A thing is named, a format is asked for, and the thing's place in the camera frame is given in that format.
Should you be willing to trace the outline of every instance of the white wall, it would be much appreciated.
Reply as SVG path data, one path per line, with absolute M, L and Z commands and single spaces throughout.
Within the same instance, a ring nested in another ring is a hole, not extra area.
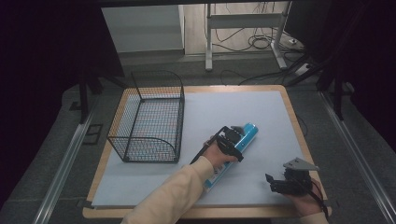
M 136 52 L 184 49 L 182 8 L 104 7 L 102 11 L 117 52 Z

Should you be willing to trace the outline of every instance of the human hand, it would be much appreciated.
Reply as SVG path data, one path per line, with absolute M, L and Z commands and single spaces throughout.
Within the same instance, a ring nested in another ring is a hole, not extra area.
M 218 147 L 218 143 L 214 141 L 204 152 L 204 157 L 206 157 L 210 163 L 212 163 L 214 168 L 220 167 L 226 161 L 238 161 L 235 156 L 225 155 L 221 152 Z
M 322 196 L 320 192 L 320 183 L 314 178 L 311 178 L 311 180 L 313 182 L 312 192 L 314 192 L 319 198 L 321 198 Z M 289 194 L 283 195 L 289 198 L 294 203 L 294 206 L 296 207 L 297 212 L 301 217 L 306 217 L 322 212 L 322 209 L 320 208 L 318 202 L 309 194 L 306 194 L 304 196 L 294 196 Z

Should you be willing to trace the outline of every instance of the beige sleeve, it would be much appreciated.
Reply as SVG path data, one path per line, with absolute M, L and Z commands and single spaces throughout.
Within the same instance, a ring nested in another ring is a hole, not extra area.
M 204 181 L 213 175 L 213 166 L 205 157 L 185 165 L 152 191 L 122 224 L 176 223 L 201 196 Z
M 316 213 L 311 216 L 306 216 L 306 217 L 301 217 L 300 221 L 302 224 L 328 224 L 329 222 L 327 221 L 326 217 L 324 216 L 324 213 Z

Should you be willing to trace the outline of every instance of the black hand-mounted device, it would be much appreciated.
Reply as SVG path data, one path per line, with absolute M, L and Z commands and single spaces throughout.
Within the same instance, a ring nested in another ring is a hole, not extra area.
M 225 155 L 235 156 L 238 161 L 244 159 L 242 153 L 235 148 L 235 144 L 241 140 L 242 136 L 245 135 L 242 127 L 227 126 L 222 127 L 215 135 L 213 135 L 207 142 L 205 142 L 203 148 L 198 154 L 192 159 L 191 164 L 198 160 L 200 156 L 210 147 L 210 145 L 216 140 L 219 149 Z
M 318 189 L 318 191 L 320 192 L 321 198 L 312 191 L 315 184 L 312 182 L 311 176 L 309 175 L 309 171 L 318 171 L 319 168 L 300 158 L 288 161 L 284 163 L 283 166 L 286 168 L 284 173 L 285 180 L 274 180 L 272 176 L 265 174 L 267 182 L 270 183 L 271 191 L 294 196 L 309 194 L 317 201 L 326 218 L 328 218 L 329 212 L 327 206 L 323 202 L 323 195 L 320 189 Z

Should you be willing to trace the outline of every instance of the wire basket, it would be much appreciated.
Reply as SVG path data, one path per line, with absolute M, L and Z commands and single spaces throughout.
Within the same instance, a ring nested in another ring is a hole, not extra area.
M 174 73 L 132 74 L 107 140 L 125 162 L 178 162 L 184 89 Z

